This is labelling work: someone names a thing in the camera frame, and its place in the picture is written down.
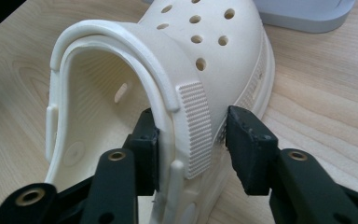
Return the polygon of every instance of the white shoe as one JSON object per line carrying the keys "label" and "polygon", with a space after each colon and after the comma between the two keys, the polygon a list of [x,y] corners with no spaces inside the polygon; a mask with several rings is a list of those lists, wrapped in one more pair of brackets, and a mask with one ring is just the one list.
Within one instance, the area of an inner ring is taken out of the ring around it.
{"label": "white shoe", "polygon": [[140,223],[207,221],[231,169],[227,107],[261,117],[274,77],[252,0],[157,0],[139,23],[82,21],[50,66],[46,181],[59,191],[93,175],[152,108],[160,192],[139,197]]}

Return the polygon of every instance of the metal ring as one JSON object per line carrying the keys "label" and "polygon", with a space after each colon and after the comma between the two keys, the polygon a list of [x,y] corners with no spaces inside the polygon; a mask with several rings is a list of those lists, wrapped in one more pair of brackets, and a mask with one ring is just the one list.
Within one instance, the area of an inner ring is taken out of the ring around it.
{"label": "metal ring", "polygon": [[45,194],[45,190],[41,188],[28,189],[16,199],[16,205],[28,206],[37,203],[45,196]]}
{"label": "metal ring", "polygon": [[308,156],[300,151],[290,151],[289,153],[290,158],[296,161],[306,161]]}
{"label": "metal ring", "polygon": [[107,157],[110,161],[121,161],[126,157],[124,152],[112,152]]}

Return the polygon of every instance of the shoe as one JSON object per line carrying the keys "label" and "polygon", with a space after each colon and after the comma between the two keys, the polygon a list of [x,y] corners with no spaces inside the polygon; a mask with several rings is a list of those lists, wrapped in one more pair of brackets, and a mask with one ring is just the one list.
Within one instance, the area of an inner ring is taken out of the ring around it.
{"label": "shoe", "polygon": [[251,0],[154,1],[138,23],[81,21],[51,57],[46,182],[59,191],[94,174],[142,111],[159,128],[159,186],[140,223],[205,223],[228,179],[229,105],[261,118],[274,58]]}

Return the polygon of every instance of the gray base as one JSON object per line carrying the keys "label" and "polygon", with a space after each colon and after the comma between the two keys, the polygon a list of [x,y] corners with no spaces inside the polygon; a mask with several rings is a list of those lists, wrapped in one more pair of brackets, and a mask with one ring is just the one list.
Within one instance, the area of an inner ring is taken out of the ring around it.
{"label": "gray base", "polygon": [[355,0],[254,0],[265,24],[308,33],[337,29]]}

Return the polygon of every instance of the wood grain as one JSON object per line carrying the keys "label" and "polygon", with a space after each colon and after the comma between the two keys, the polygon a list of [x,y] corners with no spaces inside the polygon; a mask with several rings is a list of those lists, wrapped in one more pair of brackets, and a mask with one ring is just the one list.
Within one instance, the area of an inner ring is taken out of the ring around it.
{"label": "wood grain", "polygon": [[[138,21],[140,0],[28,0],[0,24],[0,203],[44,180],[49,60],[60,33],[85,19]],[[326,34],[266,26],[276,79],[263,121],[358,191],[358,1]],[[267,197],[248,197],[232,172],[209,223],[273,223]]]}

